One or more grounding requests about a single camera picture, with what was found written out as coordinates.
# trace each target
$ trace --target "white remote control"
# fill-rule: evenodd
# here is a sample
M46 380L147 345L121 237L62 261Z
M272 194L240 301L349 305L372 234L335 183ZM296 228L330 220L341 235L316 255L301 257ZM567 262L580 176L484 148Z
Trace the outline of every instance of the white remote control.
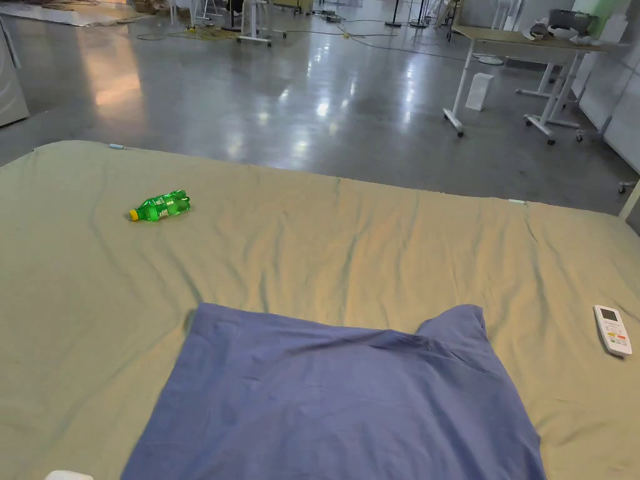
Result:
M615 308L596 305L593 307L602 340L612 355L631 355L631 342L620 313Z

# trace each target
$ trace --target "stand leg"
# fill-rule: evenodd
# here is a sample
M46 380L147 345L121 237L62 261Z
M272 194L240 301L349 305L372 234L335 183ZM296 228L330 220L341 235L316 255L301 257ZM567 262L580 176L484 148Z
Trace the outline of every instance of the stand leg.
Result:
M255 1L251 2L251 15L249 15L249 20L251 21L251 37L252 38L257 38L257 35L255 34L255 30L257 28L258 25L256 25L255 23L255 18L258 15L258 6L256 5Z
M622 220L626 220L629 215L631 215L631 211L636 206L638 197L640 197L640 186L636 186L634 188L633 192L631 192L631 195L629 195L625 206L622 208L622 211L620 212L620 218Z
M385 22L385 25L388 27L394 27L394 28L398 28L401 27L402 24L396 22L396 15L398 13L398 4L400 3L400 0L396 0L396 7L394 8L394 18L393 20L391 20L390 22Z
M476 46L476 41L471 40L471 45L469 46L469 52L467 53L467 60L465 61L465 68L462 70L462 76L460 77L460 85L458 85L458 92L456 93L456 101L453 104L453 110L449 110L447 108L444 109L444 115L449 119L449 121L453 124L453 126L458 131L458 136L462 137L465 132L465 128L462 123L458 120L458 111L460 110L460 100L462 98L462 91L465 89L465 84L467 83L467 76L469 71L469 65L471 64L471 57L474 53L474 47Z
M547 120L549 120L549 117L551 116L551 112L554 106L556 105L556 98L558 98L560 94L560 89L563 83L561 80L564 79L564 76L566 75L566 71L567 71L567 65L563 66L562 71L560 72L560 77L558 77L558 80L554 84L554 89L551 92L551 95L549 96L549 98L547 99L547 103L545 104L545 109L542 112L542 115L537 116L537 115L526 114L524 116L525 120L527 121L527 125L535 126L535 128L540 130L547 137L548 139L547 143L549 145L553 145L556 141L554 139L554 133L551 130L549 130L549 128L547 128L546 124L547 124Z
M516 93L519 95L528 95L529 97L541 97L541 98L549 98L550 93L545 93L547 89L547 84L549 83L549 77L551 76L551 72L553 72L555 65L553 63L547 64L547 68L545 70L545 74L542 75L542 80L540 81L540 85L538 85L537 90L516 90Z
M424 11L424 0L420 2L420 10L418 11L418 19L415 22L409 22L409 26L413 28L427 28L427 24L422 21L422 12Z
M573 59L573 63L571 65L571 70L569 70L569 76L564 82L562 91L560 92L560 97L558 97L558 101L556 102L556 106L554 106L553 111L551 112L551 118L556 117L560 114L560 110L562 110L562 106L566 103L566 99L569 96L569 91L573 86L573 82L578 75L578 69L580 68L580 64L582 63L582 59L584 58L584 53L577 53L575 58Z

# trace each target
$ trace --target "white object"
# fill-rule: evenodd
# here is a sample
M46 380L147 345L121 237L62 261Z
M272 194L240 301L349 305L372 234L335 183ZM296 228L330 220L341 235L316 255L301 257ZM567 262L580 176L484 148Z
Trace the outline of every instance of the white object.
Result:
M620 313L615 308L602 305L595 305L593 311L596 314L600 335L609 353L616 356L631 355L631 340L622 323Z
M491 86L491 80L493 80L493 75L482 73L474 75L474 79L471 82L471 89L469 90L469 95L467 97L467 108L477 111L483 110L484 99L486 98L486 93Z
M0 20L0 126L29 116Z
M564 38L565 40L569 40L570 38L578 36L578 31L573 28L553 28L548 27L547 31L551 33L556 38Z
M47 475L44 480L93 480L93 477L69 470L55 470Z

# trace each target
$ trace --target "desk leg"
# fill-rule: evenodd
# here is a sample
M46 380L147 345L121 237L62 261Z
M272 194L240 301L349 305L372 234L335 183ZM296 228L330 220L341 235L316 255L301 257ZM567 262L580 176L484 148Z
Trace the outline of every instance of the desk leg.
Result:
M271 38L273 36L274 33L277 33L279 35L282 35L282 38L287 38L287 32L286 30L274 30L273 29L273 0L266 0L267 4L266 4L266 17L267 17L267 28L264 31L264 35L266 37Z
M573 60L573 64L571 65L571 70L569 71L569 76L564 82L564 86L562 91L560 92L560 97L554 106L553 111L551 112L551 116L549 117L548 122L550 124L560 125L562 127L569 127L573 129L580 128L580 124L575 122L567 122L566 120L558 120L558 115L562 111L564 105L567 103L567 98L569 97L569 92L571 91L571 87L573 86L573 82L575 82L575 78L578 76L578 70L580 69L580 64L582 64L582 59L584 58L584 53L579 52L576 54L575 59Z
M560 72L560 76L557 78L556 83L554 84L554 89L551 91L551 95L549 96L547 103L545 104L545 109L542 112L541 116L526 114L524 119L527 121L527 126L535 126L538 130L540 130L543 134L545 134L548 138L547 143L549 145L554 145L556 140L554 139L554 133L546 127L547 121L551 116L551 112L556 105L556 99L560 95L560 89L563 86L564 79L566 78L567 65L565 64L562 67L562 71Z
M545 93L545 90L547 89L547 84L549 83L549 77L551 76L551 72L554 71L554 66L555 65L553 63L547 64L547 69L545 70L545 74L542 75L542 80L540 81L540 85L538 86L537 90L518 89L516 90L516 93L518 95L528 95L530 97L541 97L544 99L549 98L551 94Z
M458 85L458 92L456 94L456 101L453 104L453 110L449 110L447 108L443 109L444 115L449 119L451 124L458 131L458 136L461 138L465 134L465 127L462 125L462 122L458 120L458 112L460 111L460 100L462 99L462 91L465 89L465 84L467 83L467 76L469 72L469 65L471 64L471 57L474 54L474 47L476 46L476 41L471 40L471 45L469 46L469 52L467 53L467 60L465 61L465 68L462 70L462 76L460 77L460 85Z

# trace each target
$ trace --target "glossy gray floor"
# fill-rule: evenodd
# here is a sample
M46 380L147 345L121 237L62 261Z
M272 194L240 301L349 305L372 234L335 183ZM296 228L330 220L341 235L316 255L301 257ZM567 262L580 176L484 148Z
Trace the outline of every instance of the glossy gray floor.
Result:
M348 19L390 18L390 0L326 4ZM399 18L409 16L403 4ZM548 147L524 125L540 100L513 95L540 74L474 62L495 73L486 111L463 113L464 138L444 120L468 43L403 27L357 39L321 19L275 15L291 33L273 47L141 33L180 31L150 17L110 28L6 19L22 58L32 117L0 129L0 164L58 140L119 143L238 163L337 175L459 195L519 198L616 214L617 183L637 175L613 151L561 131ZM352 22L352 33L389 33ZM578 112L568 113L579 116Z

